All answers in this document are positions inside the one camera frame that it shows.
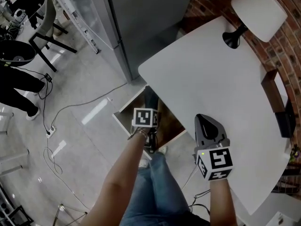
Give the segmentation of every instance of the blue jeans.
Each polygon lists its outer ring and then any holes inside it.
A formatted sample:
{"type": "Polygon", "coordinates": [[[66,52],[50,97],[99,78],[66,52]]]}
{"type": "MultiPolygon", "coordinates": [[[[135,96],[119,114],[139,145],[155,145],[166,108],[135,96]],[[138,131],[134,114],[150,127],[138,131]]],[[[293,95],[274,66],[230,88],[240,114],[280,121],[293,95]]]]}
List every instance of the blue jeans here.
{"type": "Polygon", "coordinates": [[[189,211],[185,197],[170,173],[165,156],[156,153],[150,167],[140,168],[121,226],[169,226],[172,215],[189,211]]]}

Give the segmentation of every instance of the floor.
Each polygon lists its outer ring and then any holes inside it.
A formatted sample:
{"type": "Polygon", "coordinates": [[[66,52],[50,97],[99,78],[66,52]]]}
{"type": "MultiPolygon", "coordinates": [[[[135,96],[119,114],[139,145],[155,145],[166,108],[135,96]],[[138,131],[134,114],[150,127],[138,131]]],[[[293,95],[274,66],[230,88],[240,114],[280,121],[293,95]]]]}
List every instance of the floor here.
{"type": "MultiPolygon", "coordinates": [[[[61,108],[92,100],[126,83],[121,71],[116,71],[108,65],[102,59],[101,53],[95,54],[72,24],[68,24],[66,30],[69,33],[62,34],[57,40],[75,48],[78,51],[76,54],[52,44],[50,50],[43,49],[43,53],[58,69],[57,73],[53,73],[38,55],[32,62],[23,66],[39,73],[49,73],[53,78],[53,90],[46,99],[47,128],[61,108]]],[[[30,32],[31,27],[27,24],[19,39],[26,40],[30,32]]],[[[84,211],[93,207],[106,174],[127,141],[125,132],[112,114],[144,84],[145,82],[138,78],[132,85],[125,84],[88,105],[66,108],[56,118],[54,125],[57,131],[48,140],[48,146],[52,151],[59,150],[55,155],[55,162],[63,172],[60,174],[61,171],[56,166],[56,174],[78,198],[54,175],[44,161],[43,153],[47,163],[54,169],[47,157],[47,151],[44,150],[47,140],[43,117],[40,115],[34,121],[27,121],[25,112],[0,105],[4,112],[13,111],[15,114],[9,121],[8,135],[0,137],[1,155],[25,151],[26,148],[30,151],[27,157],[3,163],[1,170],[20,164],[24,168],[1,177],[0,181],[10,199],[15,205],[24,207],[35,220],[36,226],[52,224],[60,203],[84,211]],[[83,123],[83,119],[101,103],[104,105],[103,109],[90,121],[83,123]]],[[[20,93],[43,109],[43,101],[39,97],[24,91],[20,93]]],[[[209,188],[200,172],[195,169],[192,157],[194,147],[195,141],[185,134],[169,147],[166,156],[172,174],[180,187],[184,187],[183,193],[188,203],[193,201],[195,194],[209,188]],[[193,176],[185,185],[191,173],[193,176]]],[[[209,206],[209,195],[199,199],[199,203],[209,206]]],[[[209,219],[205,209],[201,207],[195,207],[194,212],[209,219]]],[[[79,216],[79,213],[73,210],[71,214],[74,217],[79,216]]],[[[64,212],[60,213],[59,225],[71,221],[64,212]]]]}

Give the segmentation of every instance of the gray chair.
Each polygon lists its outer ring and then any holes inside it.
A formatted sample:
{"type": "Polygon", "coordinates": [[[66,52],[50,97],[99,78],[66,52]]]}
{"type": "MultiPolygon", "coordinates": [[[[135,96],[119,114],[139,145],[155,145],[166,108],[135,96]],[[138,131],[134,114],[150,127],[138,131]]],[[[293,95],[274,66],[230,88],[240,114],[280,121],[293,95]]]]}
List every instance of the gray chair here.
{"type": "Polygon", "coordinates": [[[44,4],[42,5],[42,7],[40,7],[40,9],[37,11],[36,14],[41,16],[43,21],[41,25],[35,30],[34,35],[29,39],[29,43],[34,48],[34,50],[41,56],[41,58],[45,61],[45,63],[54,72],[56,72],[56,68],[50,63],[50,61],[45,57],[45,55],[41,51],[47,45],[47,43],[51,42],[72,53],[76,53],[77,51],[63,43],[54,40],[53,38],[53,27],[54,27],[54,21],[56,17],[56,11],[52,0],[45,0],[44,4]]]}

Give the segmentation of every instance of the red brick wall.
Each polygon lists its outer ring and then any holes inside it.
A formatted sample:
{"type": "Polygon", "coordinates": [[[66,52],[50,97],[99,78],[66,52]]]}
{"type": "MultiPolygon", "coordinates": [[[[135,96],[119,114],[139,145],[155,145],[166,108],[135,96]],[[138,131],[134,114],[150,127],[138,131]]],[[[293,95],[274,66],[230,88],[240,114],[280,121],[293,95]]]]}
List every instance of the red brick wall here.
{"type": "MultiPolygon", "coordinates": [[[[296,115],[292,143],[301,146],[301,0],[278,1],[288,18],[270,42],[260,41],[250,31],[244,37],[267,71],[278,69],[296,115]]],[[[231,0],[190,0],[182,29],[190,32],[221,15],[235,27],[239,25],[231,0]]]]}

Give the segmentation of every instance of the bracelet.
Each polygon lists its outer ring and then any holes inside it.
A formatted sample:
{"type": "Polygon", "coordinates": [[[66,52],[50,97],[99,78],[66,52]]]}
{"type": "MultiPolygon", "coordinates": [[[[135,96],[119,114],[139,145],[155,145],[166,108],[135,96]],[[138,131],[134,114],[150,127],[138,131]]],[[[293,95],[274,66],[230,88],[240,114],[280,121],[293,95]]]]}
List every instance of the bracelet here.
{"type": "Polygon", "coordinates": [[[138,131],[139,131],[140,134],[144,135],[145,139],[147,140],[147,138],[149,137],[147,135],[147,133],[144,130],[142,130],[142,129],[139,129],[138,131]]]}
{"type": "Polygon", "coordinates": [[[132,135],[130,135],[130,137],[129,137],[127,140],[132,139],[132,137],[133,137],[137,132],[139,132],[140,134],[142,134],[142,135],[145,137],[145,139],[147,140],[148,135],[147,135],[147,133],[146,133],[142,128],[137,128],[137,129],[134,131],[134,133],[133,133],[132,135]]]}

